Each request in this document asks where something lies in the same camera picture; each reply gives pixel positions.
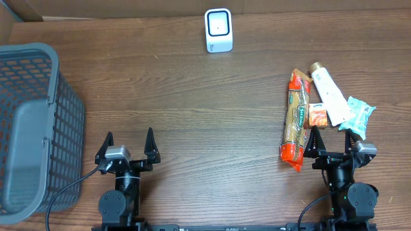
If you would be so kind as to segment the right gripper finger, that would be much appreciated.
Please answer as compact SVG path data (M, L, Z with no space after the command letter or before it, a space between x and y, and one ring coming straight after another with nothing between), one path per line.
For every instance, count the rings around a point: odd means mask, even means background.
M358 136L355 134L352 129L347 129L345 131L345 153L348 154L352 148L354 143L358 141Z
M304 150L303 157L306 158L318 158L326 154L326 147L320 136L318 126L311 128L310 137L308 139L306 149Z

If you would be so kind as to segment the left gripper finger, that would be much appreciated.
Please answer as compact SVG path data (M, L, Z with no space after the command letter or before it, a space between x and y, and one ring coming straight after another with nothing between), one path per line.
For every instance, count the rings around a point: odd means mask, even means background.
M95 164L100 164L103 159L106 159L105 154L109 146L114 145L114 139L112 132L108 132L103 144L101 145L100 149L98 150L95 156Z
M144 154L147 156L147 162L149 164L159 164L161 162L161 155L155 143L152 127L149 127L147 132Z

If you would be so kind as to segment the orange spaghetti pack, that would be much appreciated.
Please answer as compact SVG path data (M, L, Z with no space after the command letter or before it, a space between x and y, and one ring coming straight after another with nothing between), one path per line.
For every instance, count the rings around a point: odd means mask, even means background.
M279 153L281 160L291 165L296 172L300 172L303 165L311 82L311 78L294 69L288 84L288 104Z

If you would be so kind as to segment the teal wet wipes pack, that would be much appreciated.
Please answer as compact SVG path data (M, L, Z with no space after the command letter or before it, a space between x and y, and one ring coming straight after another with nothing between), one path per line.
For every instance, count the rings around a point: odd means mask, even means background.
M352 96L349 96L347 104L354 114L354 117L341 123L338 129L351 129L355 134L359 135L362 140L366 140L368 120L376 107L372 107L366 102Z

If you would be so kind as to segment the small orange snack packet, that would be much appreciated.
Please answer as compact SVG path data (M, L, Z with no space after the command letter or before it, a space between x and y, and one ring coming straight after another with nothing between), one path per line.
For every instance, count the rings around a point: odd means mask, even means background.
M310 103L308 122L310 126L326 127L328 125L327 111L323 103Z

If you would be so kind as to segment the white cream tube gold cap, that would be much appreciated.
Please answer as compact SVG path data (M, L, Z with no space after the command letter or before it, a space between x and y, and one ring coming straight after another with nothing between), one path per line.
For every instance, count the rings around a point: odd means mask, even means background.
M332 126L337 126L354 117L347 100L321 62L310 66L310 74L317 92L327 110Z

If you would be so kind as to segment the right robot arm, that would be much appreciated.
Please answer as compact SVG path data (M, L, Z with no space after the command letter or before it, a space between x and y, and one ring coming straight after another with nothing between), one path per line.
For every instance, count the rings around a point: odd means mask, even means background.
M345 131L345 151L328 152L317 126L311 128L304 156L313 158L313 169L322 171L328 193L304 208L297 220L298 230L376 230L369 220L374 217L379 192L371 184L356 182L354 172L366 166L377 154L376 146L361 140L352 130ZM318 223L303 224L305 213L329 198L332 215Z

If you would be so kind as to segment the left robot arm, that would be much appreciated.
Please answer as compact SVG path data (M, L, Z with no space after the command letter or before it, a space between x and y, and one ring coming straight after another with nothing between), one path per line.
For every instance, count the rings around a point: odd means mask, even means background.
M148 230L144 218L139 218L141 173L153 170L161 162L153 129L149 128L144 145L146 158L132 160L124 145L116 146L112 133L108 133L95 156L98 171L115 175L115 188L100 197L98 210L101 225L92 230Z

